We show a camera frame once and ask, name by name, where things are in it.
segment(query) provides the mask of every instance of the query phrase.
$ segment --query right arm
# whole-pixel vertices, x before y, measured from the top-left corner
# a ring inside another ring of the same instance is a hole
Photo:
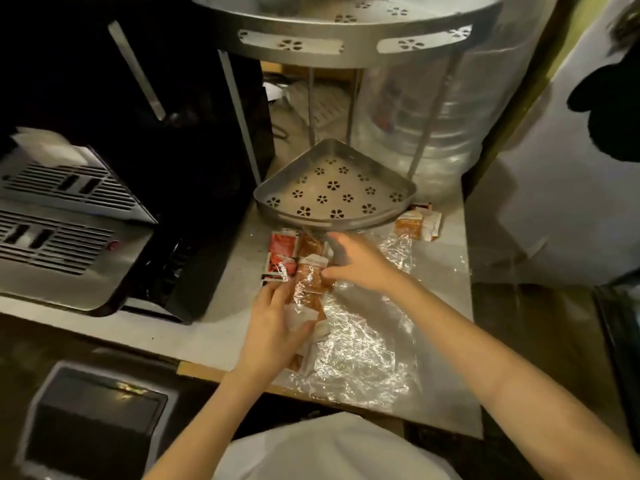
[[[574,396],[477,327],[364,239],[331,233],[350,263],[324,271],[388,296],[413,320],[548,480],[640,479],[640,461]]]

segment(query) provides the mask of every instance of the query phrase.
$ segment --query stack of packets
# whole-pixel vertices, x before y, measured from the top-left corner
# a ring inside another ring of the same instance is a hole
[[[430,203],[412,205],[396,219],[395,231],[398,237],[433,241],[440,235],[442,214],[434,211]]]
[[[331,328],[324,314],[324,297],[334,282],[322,277],[329,266],[333,251],[327,242],[320,242],[307,233],[291,229],[271,233],[267,261],[262,274],[262,285],[273,281],[295,280],[296,286],[285,307],[287,326],[295,330],[307,321],[315,321],[311,339],[297,351],[288,369],[308,375],[314,365],[311,345],[329,335]]]

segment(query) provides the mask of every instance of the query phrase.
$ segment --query left hand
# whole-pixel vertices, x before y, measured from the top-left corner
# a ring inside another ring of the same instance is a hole
[[[293,288],[293,280],[282,284],[270,282],[262,287],[253,302],[249,329],[235,371],[264,387],[288,366],[316,324],[309,321],[297,330],[288,329],[284,306],[290,301]]]

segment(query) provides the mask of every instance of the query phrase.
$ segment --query white shirt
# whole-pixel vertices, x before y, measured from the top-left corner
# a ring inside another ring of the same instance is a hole
[[[214,480],[461,480],[441,457],[350,413],[229,445]]]

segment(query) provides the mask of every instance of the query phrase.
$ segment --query coffee machine handle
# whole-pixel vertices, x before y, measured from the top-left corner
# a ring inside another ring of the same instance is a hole
[[[133,74],[133,77],[138,81],[138,85],[145,95],[149,106],[151,106],[151,110],[156,115],[158,121],[163,121],[166,117],[164,107],[162,106],[162,103],[160,103],[154,88],[151,87],[151,83],[145,75],[145,72],[142,70],[142,66],[140,65],[140,62],[138,62],[138,58],[133,52],[126,35],[124,35],[122,27],[117,20],[114,20],[108,25],[108,28],[111,38],[116,42],[121,55]]]

